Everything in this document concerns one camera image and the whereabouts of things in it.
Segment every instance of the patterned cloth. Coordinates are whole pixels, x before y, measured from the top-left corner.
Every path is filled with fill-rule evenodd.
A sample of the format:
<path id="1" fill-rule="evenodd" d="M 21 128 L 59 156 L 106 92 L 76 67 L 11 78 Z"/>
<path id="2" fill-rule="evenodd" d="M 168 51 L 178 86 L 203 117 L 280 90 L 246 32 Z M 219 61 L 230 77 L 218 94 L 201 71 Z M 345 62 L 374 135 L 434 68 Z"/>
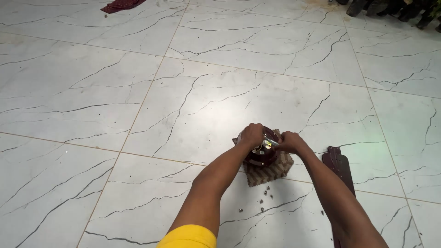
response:
<path id="1" fill-rule="evenodd" d="M 115 13 L 125 9 L 132 9 L 136 6 L 144 3 L 145 0 L 116 0 L 109 4 L 101 10 L 107 14 Z"/>
<path id="2" fill-rule="evenodd" d="M 279 129 L 274 129 L 274 133 L 281 137 Z M 233 143 L 237 144 L 237 138 L 233 138 Z M 269 166 L 253 166 L 243 163 L 245 174 L 248 179 L 248 186 L 253 187 L 259 184 L 270 182 L 278 178 L 286 177 L 289 169 L 294 164 L 294 160 L 287 152 L 281 151 L 279 157 Z"/>

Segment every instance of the forearm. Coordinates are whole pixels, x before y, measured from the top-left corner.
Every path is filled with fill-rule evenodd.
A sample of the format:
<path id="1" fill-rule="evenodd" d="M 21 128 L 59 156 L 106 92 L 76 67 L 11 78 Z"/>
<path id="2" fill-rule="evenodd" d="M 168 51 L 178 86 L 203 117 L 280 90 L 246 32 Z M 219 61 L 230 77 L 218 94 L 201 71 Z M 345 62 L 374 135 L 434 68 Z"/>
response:
<path id="1" fill-rule="evenodd" d="M 385 245 L 360 203 L 343 181 L 325 166 L 312 150 L 305 149 L 300 157 L 311 176 L 326 214 L 331 223 L 337 224 L 337 228 L 341 229 L 340 235 L 345 236 L 345 241 L 351 244 L 359 239 L 375 237 L 372 242 L 377 241 L 378 244 Z"/>
<path id="2" fill-rule="evenodd" d="M 191 191 L 222 196 L 250 150 L 248 144 L 239 143 L 221 154 L 194 179 Z"/>

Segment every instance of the person's right hand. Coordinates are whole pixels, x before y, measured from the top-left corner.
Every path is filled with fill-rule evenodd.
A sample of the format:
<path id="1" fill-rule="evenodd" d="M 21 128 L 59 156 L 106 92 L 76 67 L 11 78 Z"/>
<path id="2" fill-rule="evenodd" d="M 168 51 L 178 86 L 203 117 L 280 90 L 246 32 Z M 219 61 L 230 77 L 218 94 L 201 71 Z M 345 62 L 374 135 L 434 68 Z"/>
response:
<path id="1" fill-rule="evenodd" d="M 274 147 L 276 150 L 282 150 L 296 155 L 312 152 L 311 148 L 299 136 L 298 133 L 290 131 L 283 132 L 282 138 L 279 139 L 279 145 Z"/>

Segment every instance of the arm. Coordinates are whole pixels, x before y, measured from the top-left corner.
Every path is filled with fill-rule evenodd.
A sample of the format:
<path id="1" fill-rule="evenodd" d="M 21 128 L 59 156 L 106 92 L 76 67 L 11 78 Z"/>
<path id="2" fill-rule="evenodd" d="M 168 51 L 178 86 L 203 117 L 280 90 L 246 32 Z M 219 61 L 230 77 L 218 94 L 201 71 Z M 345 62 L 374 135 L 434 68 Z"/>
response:
<path id="1" fill-rule="evenodd" d="M 297 134 L 284 132 L 279 150 L 297 154 L 306 166 L 323 209 L 345 247 L 387 248 L 366 212 L 340 178 L 323 164 Z"/>
<path id="2" fill-rule="evenodd" d="M 262 124 L 251 123 L 242 132 L 239 144 L 205 167 L 194 179 L 168 232 L 183 225 L 194 224 L 206 227 L 217 237 L 222 195 L 236 176 L 242 161 L 263 139 Z"/>

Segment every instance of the brown patterned mat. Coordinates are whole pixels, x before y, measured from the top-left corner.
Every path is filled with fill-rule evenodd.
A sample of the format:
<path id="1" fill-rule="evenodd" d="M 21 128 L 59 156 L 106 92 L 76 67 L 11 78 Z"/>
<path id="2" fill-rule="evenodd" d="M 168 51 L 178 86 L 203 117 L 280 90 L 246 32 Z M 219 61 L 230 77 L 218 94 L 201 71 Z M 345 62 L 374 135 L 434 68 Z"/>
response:
<path id="1" fill-rule="evenodd" d="M 274 129 L 274 133 L 281 137 L 279 129 Z M 233 143 L 237 144 L 237 138 L 233 138 Z M 243 163 L 245 174 L 248 179 L 248 186 L 253 187 L 259 184 L 270 182 L 278 178 L 286 177 L 289 169 L 294 164 L 294 160 L 287 152 L 281 151 L 280 156 L 269 166 L 252 166 Z"/>

